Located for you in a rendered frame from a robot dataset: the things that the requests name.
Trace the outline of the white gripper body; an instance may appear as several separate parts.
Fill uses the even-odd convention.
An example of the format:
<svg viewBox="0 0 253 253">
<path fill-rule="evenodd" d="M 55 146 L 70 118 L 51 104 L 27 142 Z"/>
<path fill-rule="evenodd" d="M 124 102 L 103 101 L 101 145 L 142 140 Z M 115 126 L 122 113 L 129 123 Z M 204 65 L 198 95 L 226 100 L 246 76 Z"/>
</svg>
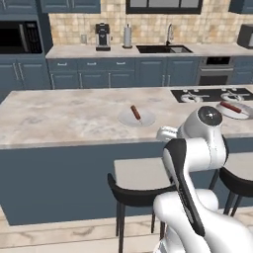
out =
<svg viewBox="0 0 253 253">
<path fill-rule="evenodd" d="M 171 126 L 161 126 L 156 134 L 156 139 L 159 141 L 169 141 L 177 137 L 178 130 Z"/>
</svg>

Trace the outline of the white round plate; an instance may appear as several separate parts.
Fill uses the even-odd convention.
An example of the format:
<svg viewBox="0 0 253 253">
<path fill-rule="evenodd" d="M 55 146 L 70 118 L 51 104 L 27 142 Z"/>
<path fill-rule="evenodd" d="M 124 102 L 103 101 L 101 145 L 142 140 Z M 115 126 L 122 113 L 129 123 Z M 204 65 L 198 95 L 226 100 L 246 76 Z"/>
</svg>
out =
<svg viewBox="0 0 253 253">
<path fill-rule="evenodd" d="M 140 119 L 138 120 L 131 108 L 122 110 L 118 115 L 118 120 L 125 126 L 128 127 L 148 127 L 155 123 L 155 115 L 150 111 L 139 108 L 137 109 Z"/>
<path fill-rule="evenodd" d="M 237 113 L 225 107 L 222 103 L 218 103 L 216 108 L 224 115 L 236 120 L 253 120 L 253 107 L 249 107 L 242 103 L 228 102 L 229 106 L 240 109 L 241 112 Z"/>
</svg>

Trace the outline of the brown sausage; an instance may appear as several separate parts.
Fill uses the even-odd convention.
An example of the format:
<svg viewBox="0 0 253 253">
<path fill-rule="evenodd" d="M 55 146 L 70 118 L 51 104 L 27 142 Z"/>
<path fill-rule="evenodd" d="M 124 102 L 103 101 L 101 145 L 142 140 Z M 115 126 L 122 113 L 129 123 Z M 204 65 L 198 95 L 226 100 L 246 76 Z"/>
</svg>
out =
<svg viewBox="0 0 253 253">
<path fill-rule="evenodd" d="M 133 112 L 135 118 L 136 118 L 138 121 L 140 121 L 140 120 L 141 120 L 141 117 L 140 117 L 140 114 L 139 114 L 139 112 L 138 112 L 136 106 L 135 106 L 135 105 L 132 105 L 132 106 L 130 106 L 130 109 L 131 109 L 131 111 Z"/>
<path fill-rule="evenodd" d="M 221 106 L 223 106 L 223 107 L 225 107 L 225 108 L 227 108 L 227 109 L 229 109 L 229 110 L 235 112 L 235 113 L 240 114 L 240 113 L 242 112 L 241 109 L 239 109 L 239 108 L 237 108 L 237 107 L 235 107 L 235 106 L 232 106 L 232 105 L 230 105 L 230 104 L 228 104 L 228 103 L 226 103 L 226 102 L 221 101 L 219 104 L 220 104 Z"/>
</svg>

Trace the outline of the black stool with beige seat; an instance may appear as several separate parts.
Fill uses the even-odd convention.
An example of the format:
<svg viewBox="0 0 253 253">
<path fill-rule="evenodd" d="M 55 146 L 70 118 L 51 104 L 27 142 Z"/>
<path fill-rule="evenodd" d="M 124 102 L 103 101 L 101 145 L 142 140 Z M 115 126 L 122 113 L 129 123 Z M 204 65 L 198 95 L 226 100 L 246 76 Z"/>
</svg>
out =
<svg viewBox="0 0 253 253">
<path fill-rule="evenodd" d="M 119 253 L 124 253 L 126 207 L 153 208 L 154 199 L 176 188 L 166 176 L 160 157 L 114 161 L 115 177 L 107 175 L 108 185 L 117 201 L 116 236 Z"/>
<path fill-rule="evenodd" d="M 229 191 L 223 213 L 234 216 L 243 198 L 253 199 L 253 152 L 231 154 L 225 165 L 214 171 L 210 190 L 217 180 Z"/>
</svg>

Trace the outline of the black hob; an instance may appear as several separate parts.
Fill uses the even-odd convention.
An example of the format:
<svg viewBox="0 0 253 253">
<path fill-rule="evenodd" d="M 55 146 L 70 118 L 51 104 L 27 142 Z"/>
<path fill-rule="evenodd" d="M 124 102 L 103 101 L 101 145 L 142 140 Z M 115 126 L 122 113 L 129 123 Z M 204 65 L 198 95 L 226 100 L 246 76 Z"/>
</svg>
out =
<svg viewBox="0 0 253 253">
<path fill-rule="evenodd" d="M 253 93 L 246 88 L 172 90 L 179 103 L 253 101 Z"/>
</svg>

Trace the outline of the blue base cupboard run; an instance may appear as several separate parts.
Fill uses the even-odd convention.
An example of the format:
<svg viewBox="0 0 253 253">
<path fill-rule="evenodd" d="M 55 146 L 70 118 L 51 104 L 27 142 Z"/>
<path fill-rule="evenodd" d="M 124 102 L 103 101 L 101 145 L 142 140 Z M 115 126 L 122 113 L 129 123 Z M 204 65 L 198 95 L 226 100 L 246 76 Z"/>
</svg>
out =
<svg viewBox="0 0 253 253">
<path fill-rule="evenodd" d="M 54 89 L 194 85 L 198 57 L 49 58 Z"/>
</svg>

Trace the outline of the steel oven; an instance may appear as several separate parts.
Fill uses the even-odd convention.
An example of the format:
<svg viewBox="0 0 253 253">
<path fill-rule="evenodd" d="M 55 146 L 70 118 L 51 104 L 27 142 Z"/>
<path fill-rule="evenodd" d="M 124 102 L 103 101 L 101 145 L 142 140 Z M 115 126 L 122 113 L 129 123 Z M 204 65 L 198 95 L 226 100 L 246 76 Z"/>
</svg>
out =
<svg viewBox="0 0 253 253">
<path fill-rule="evenodd" d="M 233 69 L 231 56 L 206 56 L 199 64 L 197 84 L 199 86 L 227 85 Z"/>
</svg>

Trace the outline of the black sink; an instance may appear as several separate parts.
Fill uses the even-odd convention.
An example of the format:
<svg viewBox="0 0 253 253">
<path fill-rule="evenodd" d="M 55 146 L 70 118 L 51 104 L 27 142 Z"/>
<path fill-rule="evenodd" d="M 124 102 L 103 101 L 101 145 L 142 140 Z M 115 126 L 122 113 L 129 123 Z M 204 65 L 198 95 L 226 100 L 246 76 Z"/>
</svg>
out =
<svg viewBox="0 0 253 253">
<path fill-rule="evenodd" d="M 192 53 L 184 45 L 138 45 L 136 47 L 140 53 Z"/>
</svg>

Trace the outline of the silver tap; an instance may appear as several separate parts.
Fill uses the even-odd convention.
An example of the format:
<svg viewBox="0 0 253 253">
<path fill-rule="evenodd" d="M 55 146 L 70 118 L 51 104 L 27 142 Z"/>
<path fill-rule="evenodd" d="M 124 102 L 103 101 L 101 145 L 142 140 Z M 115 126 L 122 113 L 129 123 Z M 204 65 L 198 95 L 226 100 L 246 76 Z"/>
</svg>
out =
<svg viewBox="0 0 253 253">
<path fill-rule="evenodd" d="M 174 30 L 173 30 L 173 25 L 170 24 L 167 30 L 166 45 L 171 44 L 173 42 L 173 39 L 174 39 Z"/>
</svg>

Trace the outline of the white paper towel roll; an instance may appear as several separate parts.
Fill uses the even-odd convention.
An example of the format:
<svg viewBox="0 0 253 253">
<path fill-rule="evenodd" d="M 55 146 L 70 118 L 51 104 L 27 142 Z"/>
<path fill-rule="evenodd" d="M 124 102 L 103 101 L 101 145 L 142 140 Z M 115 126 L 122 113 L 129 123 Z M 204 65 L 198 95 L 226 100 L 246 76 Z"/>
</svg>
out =
<svg viewBox="0 0 253 253">
<path fill-rule="evenodd" d="M 126 25 L 124 27 L 123 48 L 132 48 L 132 45 L 131 45 L 131 26 L 130 25 Z"/>
</svg>

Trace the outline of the black coffee machine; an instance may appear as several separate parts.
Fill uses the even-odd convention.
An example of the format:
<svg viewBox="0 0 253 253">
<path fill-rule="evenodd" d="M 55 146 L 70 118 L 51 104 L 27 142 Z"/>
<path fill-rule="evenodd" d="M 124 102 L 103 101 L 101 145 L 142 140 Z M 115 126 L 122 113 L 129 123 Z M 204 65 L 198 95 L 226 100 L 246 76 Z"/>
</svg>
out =
<svg viewBox="0 0 253 253">
<path fill-rule="evenodd" d="M 110 51 L 110 26 L 105 23 L 100 23 L 95 26 L 96 35 L 96 50 Z"/>
</svg>

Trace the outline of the blue kitchen island cabinet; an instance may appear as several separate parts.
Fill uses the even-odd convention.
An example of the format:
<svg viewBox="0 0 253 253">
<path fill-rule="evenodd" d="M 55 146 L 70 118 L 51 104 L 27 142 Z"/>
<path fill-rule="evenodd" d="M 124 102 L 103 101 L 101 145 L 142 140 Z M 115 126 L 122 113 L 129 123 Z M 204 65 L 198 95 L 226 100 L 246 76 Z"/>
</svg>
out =
<svg viewBox="0 0 253 253">
<path fill-rule="evenodd" d="M 116 215 L 107 175 L 118 159 L 162 155 L 162 142 L 0 150 L 0 207 L 11 225 Z"/>
</svg>

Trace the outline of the dark framed window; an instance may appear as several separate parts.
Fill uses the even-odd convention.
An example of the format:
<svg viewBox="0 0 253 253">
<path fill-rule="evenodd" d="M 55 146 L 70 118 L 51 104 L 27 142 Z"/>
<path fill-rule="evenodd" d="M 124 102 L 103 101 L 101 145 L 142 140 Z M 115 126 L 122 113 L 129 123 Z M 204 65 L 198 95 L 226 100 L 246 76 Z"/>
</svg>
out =
<svg viewBox="0 0 253 253">
<path fill-rule="evenodd" d="M 200 15 L 204 0 L 126 0 L 127 14 Z"/>
</svg>

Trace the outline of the blue tall cupboard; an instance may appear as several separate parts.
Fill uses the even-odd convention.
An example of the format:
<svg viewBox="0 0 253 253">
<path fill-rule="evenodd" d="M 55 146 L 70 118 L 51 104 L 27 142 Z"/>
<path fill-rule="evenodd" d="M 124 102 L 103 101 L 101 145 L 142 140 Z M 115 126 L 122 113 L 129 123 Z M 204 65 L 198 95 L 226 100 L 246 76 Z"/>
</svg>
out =
<svg viewBox="0 0 253 253">
<path fill-rule="evenodd" d="M 51 85 L 45 55 L 53 42 L 48 14 L 0 14 L 0 21 L 36 21 L 42 43 L 42 53 L 0 53 L 0 103 L 11 91 L 49 90 Z"/>
</svg>

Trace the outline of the black microwave oven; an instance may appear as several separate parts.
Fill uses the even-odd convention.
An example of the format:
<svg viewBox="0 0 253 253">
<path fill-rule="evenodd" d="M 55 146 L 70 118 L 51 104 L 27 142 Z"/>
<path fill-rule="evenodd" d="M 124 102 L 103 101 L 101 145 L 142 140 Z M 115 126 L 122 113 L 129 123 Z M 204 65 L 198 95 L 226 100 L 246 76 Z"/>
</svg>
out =
<svg viewBox="0 0 253 253">
<path fill-rule="evenodd" d="M 0 21 L 0 53 L 42 53 L 36 21 Z"/>
</svg>

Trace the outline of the blue wall cupboard run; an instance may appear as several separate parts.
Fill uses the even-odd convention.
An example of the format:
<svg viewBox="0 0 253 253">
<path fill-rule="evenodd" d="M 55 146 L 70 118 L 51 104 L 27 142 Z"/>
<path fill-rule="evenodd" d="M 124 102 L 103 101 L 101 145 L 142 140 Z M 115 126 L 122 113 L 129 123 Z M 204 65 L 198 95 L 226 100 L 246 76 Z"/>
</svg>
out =
<svg viewBox="0 0 253 253">
<path fill-rule="evenodd" d="M 100 0 L 0 0 L 0 14 L 100 14 Z"/>
</svg>

